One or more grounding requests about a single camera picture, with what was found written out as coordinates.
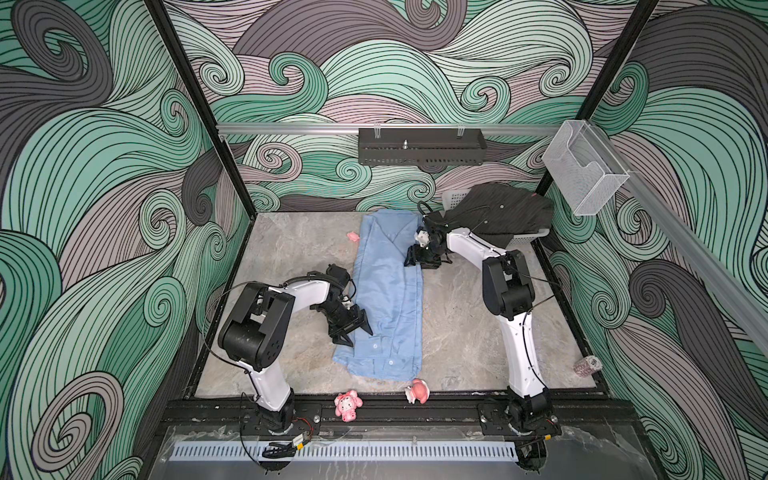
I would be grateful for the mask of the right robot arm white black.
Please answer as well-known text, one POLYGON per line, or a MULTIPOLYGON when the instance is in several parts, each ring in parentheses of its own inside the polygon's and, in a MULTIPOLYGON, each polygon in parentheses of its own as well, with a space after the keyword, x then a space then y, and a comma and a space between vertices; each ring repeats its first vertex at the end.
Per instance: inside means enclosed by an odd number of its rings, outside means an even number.
POLYGON ((502 418, 514 435, 543 441, 561 433, 553 418, 550 391, 540 375, 534 348, 533 277, 525 256, 504 250, 465 227, 454 227, 427 203, 417 203, 423 225, 406 253, 404 265, 436 269, 451 253, 463 257, 481 274, 486 309, 498 320, 508 367, 508 401, 502 418))

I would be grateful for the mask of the light blue long sleeve shirt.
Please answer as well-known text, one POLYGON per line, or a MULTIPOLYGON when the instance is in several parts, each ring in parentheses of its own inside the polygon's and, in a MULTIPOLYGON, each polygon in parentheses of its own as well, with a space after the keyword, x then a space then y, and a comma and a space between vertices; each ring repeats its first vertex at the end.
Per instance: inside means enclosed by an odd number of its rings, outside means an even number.
POLYGON ((333 361, 355 376, 408 382, 422 368, 424 279, 407 266, 421 217, 411 211, 379 210, 362 218, 354 263, 355 303, 372 330, 355 330, 351 347, 338 346, 333 361))

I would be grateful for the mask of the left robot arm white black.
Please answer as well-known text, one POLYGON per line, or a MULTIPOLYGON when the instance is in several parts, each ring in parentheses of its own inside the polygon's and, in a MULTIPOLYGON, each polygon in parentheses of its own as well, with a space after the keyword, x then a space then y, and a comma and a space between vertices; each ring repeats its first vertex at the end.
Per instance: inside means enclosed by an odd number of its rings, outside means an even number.
POLYGON ((255 390, 258 432, 283 432, 294 420, 295 394, 278 361, 293 314, 321 313, 337 346, 352 347, 352 334, 358 330, 373 333, 366 311, 346 291, 353 283, 346 269, 330 264, 324 272, 311 271, 277 286, 243 284, 217 343, 228 361, 246 372, 255 390))

